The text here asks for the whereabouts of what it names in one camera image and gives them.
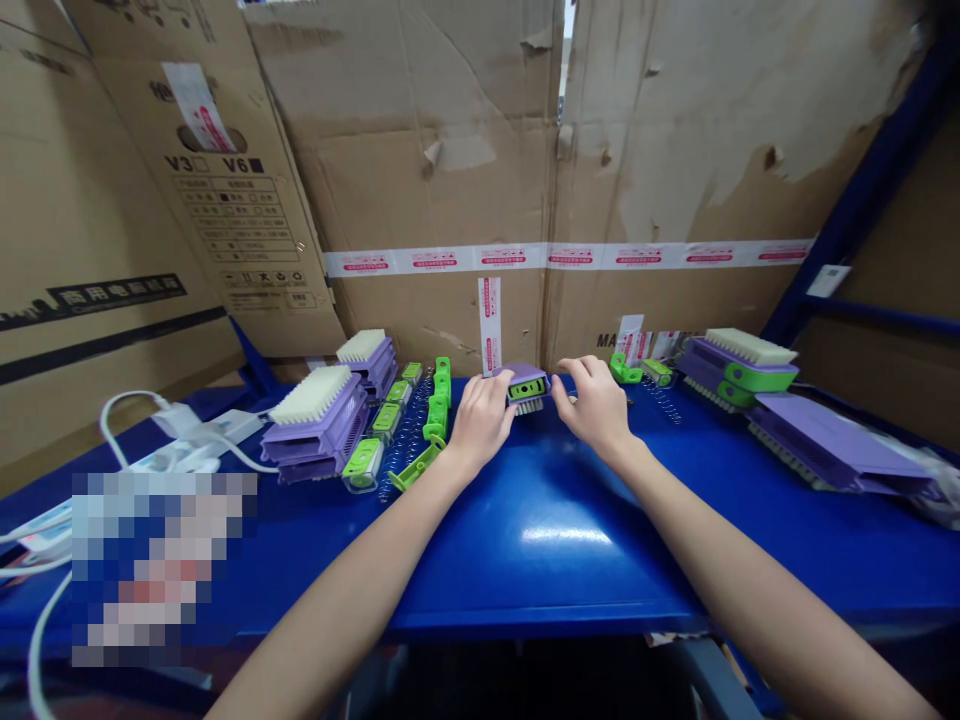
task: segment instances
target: pixelated area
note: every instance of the pixelated area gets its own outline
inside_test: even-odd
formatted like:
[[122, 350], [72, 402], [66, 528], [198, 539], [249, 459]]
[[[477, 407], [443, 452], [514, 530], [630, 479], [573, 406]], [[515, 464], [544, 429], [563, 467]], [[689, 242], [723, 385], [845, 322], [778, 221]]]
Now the pixelated area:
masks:
[[198, 615], [254, 533], [256, 500], [255, 473], [74, 476], [73, 665], [178, 666], [228, 641], [236, 628]]

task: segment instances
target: green plastic part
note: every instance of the green plastic part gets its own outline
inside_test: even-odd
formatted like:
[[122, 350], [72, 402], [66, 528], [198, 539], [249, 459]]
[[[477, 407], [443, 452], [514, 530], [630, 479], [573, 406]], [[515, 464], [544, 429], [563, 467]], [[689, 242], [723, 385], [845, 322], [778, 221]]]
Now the green plastic part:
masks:
[[350, 461], [343, 469], [343, 477], [349, 478], [350, 484], [354, 487], [365, 488], [373, 484], [377, 468], [372, 467], [371, 463], [377, 455], [380, 444], [379, 438], [367, 438], [357, 443]]
[[640, 362], [640, 368], [658, 387], [670, 387], [676, 379], [673, 370], [653, 358], [642, 360]]
[[727, 364], [723, 376], [737, 387], [750, 392], [784, 392], [790, 388], [797, 373], [762, 373], [732, 362]]
[[547, 394], [547, 384], [543, 378], [528, 380], [527, 382], [517, 383], [507, 388], [507, 394], [511, 400], [520, 400], [522, 398], [540, 397]]
[[377, 437], [389, 442], [393, 439], [393, 431], [400, 421], [400, 406], [396, 403], [384, 403], [380, 406], [377, 419], [373, 421], [373, 433]]
[[450, 407], [453, 402], [453, 388], [448, 376], [437, 375], [433, 378], [433, 397], [443, 398], [445, 406]]
[[404, 397], [409, 391], [410, 385], [407, 384], [405, 380], [397, 380], [390, 386], [390, 392], [387, 393], [386, 402], [401, 404], [404, 402]]
[[420, 457], [407, 465], [403, 472], [399, 475], [394, 475], [392, 472], [389, 473], [390, 482], [392, 482], [394, 487], [400, 492], [406, 492], [410, 489], [410, 486], [416, 482], [417, 478], [423, 475], [423, 471], [430, 467], [430, 463], [437, 459], [437, 455], [439, 455], [440, 451], [446, 446], [447, 444], [442, 438], [436, 435], [432, 436], [430, 438], [430, 447], [420, 453]]
[[407, 363], [400, 378], [406, 380], [410, 385], [416, 385], [422, 372], [423, 365], [421, 363]]
[[628, 368], [627, 356], [623, 353], [614, 353], [610, 358], [610, 373], [621, 385], [636, 385], [643, 379], [643, 370]]
[[443, 397], [432, 395], [427, 401], [429, 410], [427, 421], [423, 424], [423, 439], [429, 440], [436, 435], [441, 440], [447, 439], [447, 405]]
[[437, 371], [434, 376], [439, 377], [440, 375], [450, 377], [450, 358], [442, 356], [437, 358]]

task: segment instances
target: white bristles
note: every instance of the white bristles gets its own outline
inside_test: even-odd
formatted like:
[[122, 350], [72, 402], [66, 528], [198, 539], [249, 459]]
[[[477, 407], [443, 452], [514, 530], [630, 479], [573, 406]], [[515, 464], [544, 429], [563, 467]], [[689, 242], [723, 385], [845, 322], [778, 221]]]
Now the white bristles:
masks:
[[800, 477], [806, 480], [808, 483], [813, 485], [817, 490], [836, 490], [830, 483], [824, 481], [819, 475], [817, 475], [813, 470], [807, 467], [806, 464], [796, 455], [787, 450], [783, 445], [774, 440], [766, 431], [760, 428], [755, 423], [750, 423], [750, 432], [753, 433], [757, 440], [762, 442], [767, 448], [773, 452], [780, 460], [783, 461], [791, 470], [797, 473]]
[[517, 403], [517, 415], [529, 415], [537, 410], [543, 410], [543, 398], [534, 398], [533, 400]]
[[720, 406], [721, 409], [726, 410], [726, 411], [729, 412], [729, 413], [740, 412], [740, 408], [735, 407], [734, 405], [731, 405], [731, 404], [728, 403], [726, 400], [724, 400], [722, 397], [720, 397], [719, 395], [717, 395], [717, 394], [716, 394], [715, 392], [713, 392], [712, 390], [708, 390], [707, 388], [705, 388], [703, 385], [701, 385], [700, 383], [698, 383], [696, 380], [694, 380], [694, 379], [693, 379], [692, 377], [690, 377], [689, 375], [687, 375], [687, 376], [683, 379], [683, 382], [685, 382], [687, 385], [689, 385], [690, 387], [692, 387], [692, 388], [693, 388], [694, 390], [696, 390], [698, 393], [700, 393], [701, 395], [703, 395], [705, 398], [707, 398], [707, 400], [711, 400], [711, 401], [715, 402], [717, 405]]
[[316, 422], [323, 417], [349, 380], [350, 368], [346, 365], [319, 367], [301, 380], [270, 411], [270, 419], [278, 425]]
[[797, 353], [736, 328], [707, 330], [707, 341], [754, 365], [788, 365]]
[[369, 360], [380, 343], [387, 337], [383, 330], [361, 330], [337, 350], [340, 362], [364, 362]]

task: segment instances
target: packing tape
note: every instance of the packing tape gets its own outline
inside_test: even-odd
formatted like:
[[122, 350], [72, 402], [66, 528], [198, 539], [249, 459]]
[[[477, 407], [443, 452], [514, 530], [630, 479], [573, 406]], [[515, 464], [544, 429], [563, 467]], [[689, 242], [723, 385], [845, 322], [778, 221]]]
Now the packing tape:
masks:
[[708, 243], [516, 243], [324, 253], [332, 278], [493, 270], [680, 270], [799, 265], [814, 239]]

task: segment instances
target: purple brush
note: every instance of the purple brush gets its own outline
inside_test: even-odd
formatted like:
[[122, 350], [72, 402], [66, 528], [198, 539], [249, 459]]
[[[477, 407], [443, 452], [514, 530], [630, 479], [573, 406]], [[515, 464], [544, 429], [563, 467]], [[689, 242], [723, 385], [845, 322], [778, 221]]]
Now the purple brush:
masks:
[[538, 367], [529, 363], [508, 363], [493, 371], [499, 375], [504, 370], [513, 370], [513, 380], [507, 388], [507, 404], [517, 406], [517, 415], [543, 410], [543, 398], [550, 394], [550, 378]]
[[829, 408], [789, 393], [757, 400], [747, 413], [750, 431], [806, 480], [848, 492], [939, 494], [920, 465]]

